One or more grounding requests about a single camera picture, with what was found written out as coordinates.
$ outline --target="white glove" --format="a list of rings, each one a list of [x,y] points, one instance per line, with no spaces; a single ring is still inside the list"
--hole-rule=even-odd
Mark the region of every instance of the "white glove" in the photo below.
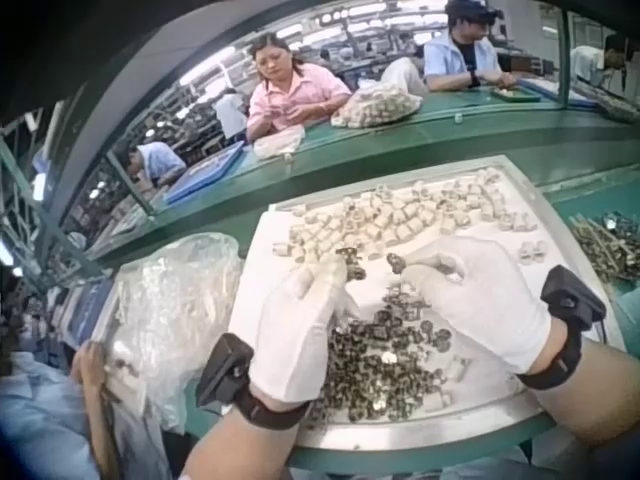
[[[551,316],[501,245],[441,238],[404,258],[403,280],[455,330],[502,359],[513,373],[531,368],[549,336]]]
[[[315,271],[293,271],[265,302],[251,383],[267,397],[286,403],[318,398],[328,359],[328,330],[334,313],[357,307],[344,289],[347,266],[333,256]]]

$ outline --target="pink shirt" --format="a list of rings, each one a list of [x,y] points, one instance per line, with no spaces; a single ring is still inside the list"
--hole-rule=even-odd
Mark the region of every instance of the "pink shirt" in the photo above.
[[[267,105],[279,106],[283,113],[273,118],[273,126],[280,131],[291,125],[287,122],[287,110],[297,105],[326,102],[336,95],[351,95],[349,88],[324,67],[305,63],[300,65],[303,75],[293,72],[291,88],[283,92],[273,82],[260,82],[251,96],[248,126],[253,125],[264,115]]]

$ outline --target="woman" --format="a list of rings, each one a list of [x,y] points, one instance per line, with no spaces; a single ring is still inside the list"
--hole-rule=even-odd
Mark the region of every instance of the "woman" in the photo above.
[[[262,79],[251,96],[250,142],[291,125],[325,120],[351,96],[329,70],[294,58],[273,33],[259,38],[250,53]]]

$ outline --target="workbench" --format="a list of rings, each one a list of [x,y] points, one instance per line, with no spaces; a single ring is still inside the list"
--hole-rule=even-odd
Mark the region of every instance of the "workbench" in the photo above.
[[[463,114],[461,124],[454,122]],[[640,214],[640,130],[584,110],[562,110],[542,99],[506,104],[488,91],[430,94],[421,110],[398,124],[367,130],[307,131],[290,162],[275,159],[238,169],[218,184],[162,210],[135,231],[106,242],[93,258],[115,267],[184,235],[218,231],[234,236],[241,254],[269,204],[383,175],[443,163],[506,154],[566,220],[576,213],[620,210]],[[634,326],[620,320],[627,349],[640,353]],[[216,416],[194,404],[187,388],[187,431],[204,435]],[[464,442],[404,451],[338,452],[298,448],[290,464],[327,472],[428,471],[517,445],[553,426],[539,415],[511,428]]]

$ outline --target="clear plastic bag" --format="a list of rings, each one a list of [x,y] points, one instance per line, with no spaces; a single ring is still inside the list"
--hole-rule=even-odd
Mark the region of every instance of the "clear plastic bag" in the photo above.
[[[253,144],[253,151],[260,160],[277,157],[285,153],[293,153],[300,146],[305,136],[302,125],[294,125],[284,130],[262,137]]]
[[[358,90],[333,114],[334,127],[367,128],[395,122],[420,108],[422,99],[397,85],[377,83]]]
[[[183,390],[227,330],[241,271],[238,243],[219,233],[182,238],[120,271],[120,339],[165,429],[183,432]]]

